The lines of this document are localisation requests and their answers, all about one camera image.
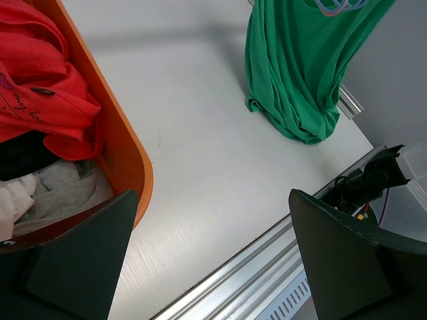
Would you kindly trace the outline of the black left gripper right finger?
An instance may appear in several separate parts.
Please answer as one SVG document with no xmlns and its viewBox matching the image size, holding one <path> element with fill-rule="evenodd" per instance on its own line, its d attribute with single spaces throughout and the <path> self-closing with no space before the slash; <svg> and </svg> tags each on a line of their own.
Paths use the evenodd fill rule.
<svg viewBox="0 0 427 320">
<path fill-rule="evenodd" d="M 426 243 L 292 189 L 289 208 L 318 319 L 425 319 Z"/>
</svg>

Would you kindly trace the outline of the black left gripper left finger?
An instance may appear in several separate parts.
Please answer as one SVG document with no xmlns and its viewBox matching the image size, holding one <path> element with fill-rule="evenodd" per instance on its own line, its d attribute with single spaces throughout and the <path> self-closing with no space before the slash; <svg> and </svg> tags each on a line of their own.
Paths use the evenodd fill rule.
<svg viewBox="0 0 427 320">
<path fill-rule="evenodd" d="M 128 190 L 1 242 L 2 319 L 107 319 L 137 211 Z"/>
</svg>

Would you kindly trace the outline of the grey tank top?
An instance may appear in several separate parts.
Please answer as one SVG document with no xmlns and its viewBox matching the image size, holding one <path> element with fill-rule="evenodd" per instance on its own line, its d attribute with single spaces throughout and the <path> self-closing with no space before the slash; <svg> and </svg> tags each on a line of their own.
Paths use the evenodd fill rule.
<svg viewBox="0 0 427 320">
<path fill-rule="evenodd" d="M 86 211 L 114 196 L 93 161 L 58 160 L 36 171 L 34 204 L 14 225 L 18 237 Z"/>
</svg>

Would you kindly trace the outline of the white tank top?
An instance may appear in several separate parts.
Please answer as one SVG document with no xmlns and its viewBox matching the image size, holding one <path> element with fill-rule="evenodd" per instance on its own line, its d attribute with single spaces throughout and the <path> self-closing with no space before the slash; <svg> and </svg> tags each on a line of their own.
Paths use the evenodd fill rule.
<svg viewBox="0 0 427 320">
<path fill-rule="evenodd" d="M 1 182 L 1 240 L 12 238 L 14 223 L 34 204 L 37 178 L 30 173 Z"/>
</svg>

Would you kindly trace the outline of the black tank top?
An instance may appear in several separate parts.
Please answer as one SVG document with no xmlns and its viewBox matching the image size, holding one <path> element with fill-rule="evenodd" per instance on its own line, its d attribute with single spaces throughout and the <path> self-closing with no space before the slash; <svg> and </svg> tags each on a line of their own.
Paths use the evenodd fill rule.
<svg viewBox="0 0 427 320">
<path fill-rule="evenodd" d="M 1 181 L 33 173 L 60 160 L 44 145 L 45 134 L 29 131 L 1 143 Z"/>
</svg>

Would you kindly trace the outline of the red tank top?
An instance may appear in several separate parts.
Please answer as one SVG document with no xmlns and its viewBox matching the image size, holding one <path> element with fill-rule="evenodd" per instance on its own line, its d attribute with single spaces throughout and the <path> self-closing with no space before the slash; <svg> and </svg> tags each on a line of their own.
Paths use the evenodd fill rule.
<svg viewBox="0 0 427 320">
<path fill-rule="evenodd" d="M 56 24 L 24 1 L 2 1 L 1 141 L 40 131 L 58 157 L 94 159 L 102 149 L 100 110 Z"/>
</svg>

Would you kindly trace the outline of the green tank top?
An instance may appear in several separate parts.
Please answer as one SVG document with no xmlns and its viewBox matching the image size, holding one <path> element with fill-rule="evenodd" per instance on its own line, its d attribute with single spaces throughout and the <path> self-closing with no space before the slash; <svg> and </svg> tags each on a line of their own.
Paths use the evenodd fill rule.
<svg viewBox="0 0 427 320">
<path fill-rule="evenodd" d="M 350 61 L 391 8 L 369 1 L 325 16 L 314 1 L 256 1 L 246 36 L 248 109 L 306 145 L 335 130 L 340 87 Z"/>
</svg>

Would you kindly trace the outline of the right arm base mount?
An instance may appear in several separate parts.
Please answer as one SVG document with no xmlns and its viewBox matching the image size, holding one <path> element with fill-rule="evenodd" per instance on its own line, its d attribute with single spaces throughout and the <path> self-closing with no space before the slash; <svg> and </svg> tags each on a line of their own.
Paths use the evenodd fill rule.
<svg viewBox="0 0 427 320">
<path fill-rule="evenodd" d="M 381 198 L 384 190 L 408 184 L 409 175 L 398 164 L 403 147 L 387 147 L 373 156 L 363 168 L 337 177 L 332 188 L 320 200 L 351 215 L 360 208 L 369 208 L 372 201 Z"/>
</svg>

